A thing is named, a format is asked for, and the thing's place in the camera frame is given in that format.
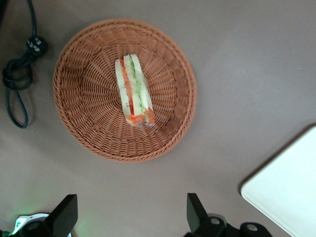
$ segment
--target black clamp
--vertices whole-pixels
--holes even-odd
[[[196,194],[188,194],[187,219],[191,233],[184,237],[272,237],[258,223],[243,223],[239,230],[231,226],[223,216],[208,215]]]

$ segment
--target power cord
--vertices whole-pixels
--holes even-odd
[[[32,18],[32,37],[27,40],[27,51],[20,59],[13,59],[8,62],[2,71],[2,81],[6,88],[5,90],[5,106],[11,121],[19,128],[26,128],[29,123],[28,114],[20,97],[19,91],[29,88],[33,81],[31,63],[35,62],[43,54],[46,53],[48,45],[44,38],[37,35],[37,26],[35,12],[31,0],[27,0],[31,18]],[[14,78],[13,73],[21,70],[26,70],[26,74],[19,78]],[[14,92],[24,114],[24,122],[19,123],[13,116],[10,107],[10,93]]]

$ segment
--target metal screw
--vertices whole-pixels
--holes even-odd
[[[219,220],[217,219],[217,218],[211,218],[211,223],[213,224],[213,225],[219,225]]]
[[[252,225],[252,224],[248,224],[247,228],[250,229],[251,231],[257,231],[258,230],[258,228],[255,225]]]

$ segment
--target basket weave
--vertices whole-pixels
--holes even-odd
[[[115,60],[136,53],[148,80],[156,123],[127,124],[116,83]],[[192,68],[166,34],[136,20],[112,19],[76,34],[63,49],[54,74],[61,120],[87,149],[104,158],[138,162],[174,147],[195,113]]]

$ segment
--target plastic wrap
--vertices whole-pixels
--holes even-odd
[[[118,90],[126,121],[133,126],[155,124],[148,82],[136,54],[115,61]]]

